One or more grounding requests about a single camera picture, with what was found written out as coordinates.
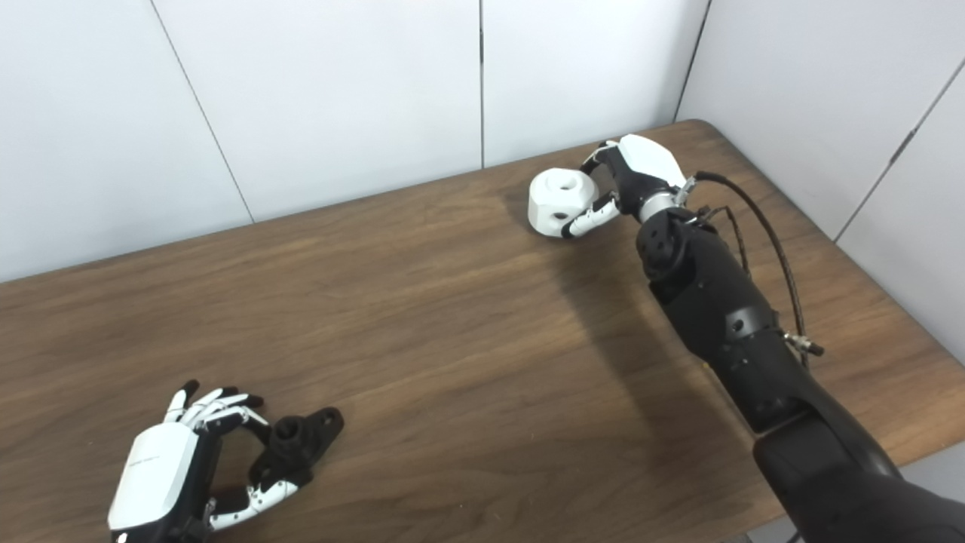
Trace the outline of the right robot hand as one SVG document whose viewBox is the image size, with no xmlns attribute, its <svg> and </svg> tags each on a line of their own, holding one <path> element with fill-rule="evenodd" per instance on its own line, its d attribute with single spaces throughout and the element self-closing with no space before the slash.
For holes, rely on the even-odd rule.
<svg viewBox="0 0 965 543">
<path fill-rule="evenodd" d="M 694 186 L 694 181 L 683 175 L 671 151 L 637 134 L 600 143 L 578 171 L 590 176 L 599 166 L 610 172 L 614 189 L 565 221 L 562 238 L 585 236 L 620 214 L 644 224 L 663 210 L 684 207 Z"/>
</svg>

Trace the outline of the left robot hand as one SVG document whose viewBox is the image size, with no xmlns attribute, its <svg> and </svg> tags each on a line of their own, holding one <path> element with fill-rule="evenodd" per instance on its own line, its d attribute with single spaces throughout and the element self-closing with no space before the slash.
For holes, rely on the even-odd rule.
<svg viewBox="0 0 965 543">
<path fill-rule="evenodd" d="M 274 466 L 237 490 L 213 492 L 222 440 L 239 428 L 267 444 L 262 399 L 234 386 L 199 399 L 196 379 L 172 397 L 162 422 L 135 437 L 107 516 L 113 542 L 206 542 L 293 497 L 302 474 L 278 477 Z"/>
</svg>

